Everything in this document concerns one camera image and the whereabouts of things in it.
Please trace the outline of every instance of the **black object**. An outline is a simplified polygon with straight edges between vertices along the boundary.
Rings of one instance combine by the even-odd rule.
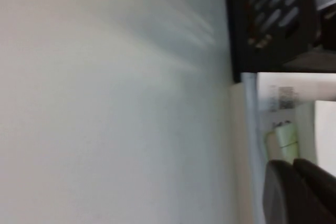
[[[264,213],[266,224],[336,223],[336,178],[304,159],[270,161]]]
[[[284,71],[318,36],[315,0],[227,0],[234,79]]]

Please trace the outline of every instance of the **white wall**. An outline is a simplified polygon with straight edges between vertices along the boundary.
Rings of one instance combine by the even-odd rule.
[[[0,223],[236,222],[224,0],[0,5]]]

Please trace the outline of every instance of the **white paper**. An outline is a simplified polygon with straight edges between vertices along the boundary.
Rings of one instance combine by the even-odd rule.
[[[308,101],[336,101],[334,73],[259,73],[260,134],[295,120],[294,108]]]
[[[317,164],[328,173],[336,176],[336,103],[316,102],[315,108],[315,147]]]

